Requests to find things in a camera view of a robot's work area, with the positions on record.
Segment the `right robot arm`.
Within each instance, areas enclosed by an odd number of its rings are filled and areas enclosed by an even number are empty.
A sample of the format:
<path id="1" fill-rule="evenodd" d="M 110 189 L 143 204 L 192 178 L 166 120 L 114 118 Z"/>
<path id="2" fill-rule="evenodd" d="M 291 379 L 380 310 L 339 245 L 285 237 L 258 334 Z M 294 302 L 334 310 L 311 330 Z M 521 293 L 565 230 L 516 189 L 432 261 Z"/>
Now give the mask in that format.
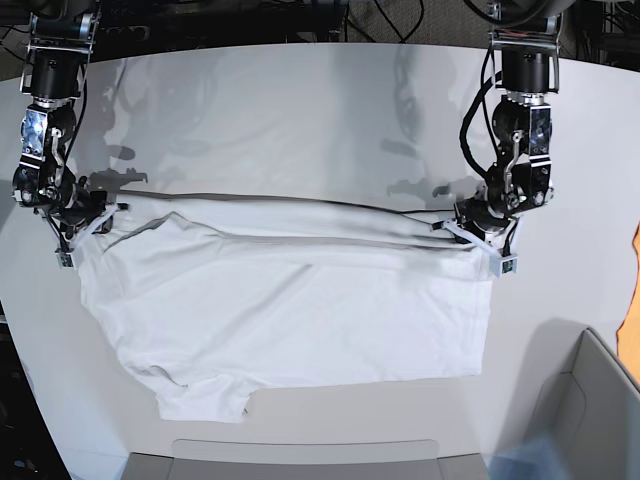
<path id="1" fill-rule="evenodd" d="M 101 18 L 100 1 L 29 1 L 29 43 L 20 90 L 31 97 L 21 124 L 21 155 L 13 197 L 44 215 L 57 235 L 72 240 L 81 231 L 104 234 L 113 206 L 91 192 L 88 179 L 68 166 L 85 108 L 87 67 Z"/>

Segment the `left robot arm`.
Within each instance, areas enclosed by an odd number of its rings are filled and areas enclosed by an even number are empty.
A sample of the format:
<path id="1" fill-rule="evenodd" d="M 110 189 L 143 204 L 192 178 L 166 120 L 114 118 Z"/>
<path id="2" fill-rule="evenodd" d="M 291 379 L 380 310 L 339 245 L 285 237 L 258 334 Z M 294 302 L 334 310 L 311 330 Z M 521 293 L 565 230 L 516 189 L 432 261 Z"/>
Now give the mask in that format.
<path id="1" fill-rule="evenodd" d="M 518 215 L 553 196 L 549 94 L 559 90 L 559 37 L 567 1 L 491 1 L 467 8 L 489 27 L 480 86 L 465 114 L 459 143 L 468 166 L 481 178 L 478 192 L 454 207 L 457 237 L 485 240 L 514 226 Z M 484 116 L 495 159 L 482 167 L 468 131 Z"/>

